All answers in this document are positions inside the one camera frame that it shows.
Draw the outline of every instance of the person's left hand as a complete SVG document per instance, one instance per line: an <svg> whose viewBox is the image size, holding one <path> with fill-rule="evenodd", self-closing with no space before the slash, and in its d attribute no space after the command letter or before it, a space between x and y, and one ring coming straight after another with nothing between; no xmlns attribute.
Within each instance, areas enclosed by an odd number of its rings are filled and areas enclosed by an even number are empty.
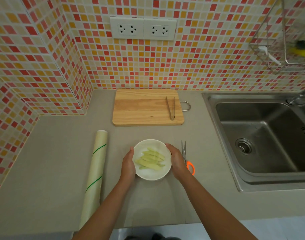
<svg viewBox="0 0 305 240"><path fill-rule="evenodd" d="M130 147L130 151L126 154L122 161L121 165L121 176L120 180L133 182L134 177L136 175L136 168L134 166L134 162L132 161L132 157L134 156L134 148Z"/></svg>

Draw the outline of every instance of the bowl rim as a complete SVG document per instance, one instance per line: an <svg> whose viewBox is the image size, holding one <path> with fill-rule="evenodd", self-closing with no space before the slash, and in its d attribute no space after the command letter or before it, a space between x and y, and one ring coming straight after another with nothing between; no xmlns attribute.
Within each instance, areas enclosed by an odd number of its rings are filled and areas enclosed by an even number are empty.
<svg viewBox="0 0 305 240"><path fill-rule="evenodd" d="M135 150L135 147L136 147L139 143L142 143L142 142L144 142L144 141L158 141L158 142L164 144L165 147L167 147L166 144L163 143L162 141L159 141L159 140L156 140L156 139L145 139L145 140L139 141L139 142L134 146L134 150ZM157 180L162 179L163 177L165 177L165 176L169 173L171 167L172 167L172 164L171 164L171 161L170 161L170 168L168 169L168 171L166 172L166 174L165 174L164 176L160 177L160 178L157 178L157 179L147 179L147 178L144 178L144 177L140 176L137 172L136 172L136 174L137 174L139 177L141 177L142 179L144 179L144 180L148 180L148 181L157 181Z"/></svg>

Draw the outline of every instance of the white plastic handle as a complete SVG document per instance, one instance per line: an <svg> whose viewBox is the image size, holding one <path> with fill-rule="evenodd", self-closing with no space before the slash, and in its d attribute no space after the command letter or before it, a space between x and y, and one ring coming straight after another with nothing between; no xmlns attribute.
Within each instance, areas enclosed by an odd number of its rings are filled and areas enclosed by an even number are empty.
<svg viewBox="0 0 305 240"><path fill-rule="evenodd" d="M268 49L266 46L264 45L258 46L258 49L265 52L266 55L270 58L270 60L281 66L281 63L278 60L276 60L276 58L273 57L270 53L268 53Z"/></svg>

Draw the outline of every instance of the white outlet cover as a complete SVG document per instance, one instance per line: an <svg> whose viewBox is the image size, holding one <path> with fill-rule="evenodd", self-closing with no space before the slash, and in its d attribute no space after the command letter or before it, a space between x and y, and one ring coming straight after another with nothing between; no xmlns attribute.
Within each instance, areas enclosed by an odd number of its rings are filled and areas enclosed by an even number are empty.
<svg viewBox="0 0 305 240"><path fill-rule="evenodd" d="M143 40L143 18L111 16L110 27L114 39Z"/></svg>
<svg viewBox="0 0 305 240"><path fill-rule="evenodd" d="M165 18L144 18L145 40L174 40L177 20Z"/></svg>

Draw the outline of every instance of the metal faucet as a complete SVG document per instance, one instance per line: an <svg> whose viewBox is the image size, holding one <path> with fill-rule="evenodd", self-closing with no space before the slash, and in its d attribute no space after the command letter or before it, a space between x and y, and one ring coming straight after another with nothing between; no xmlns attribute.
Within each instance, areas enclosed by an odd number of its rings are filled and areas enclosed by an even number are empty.
<svg viewBox="0 0 305 240"><path fill-rule="evenodd" d="M287 99L287 103L291 104L291 105L304 105L305 102L301 102L302 97L305 95L305 89L302 90L298 95Z"/></svg>

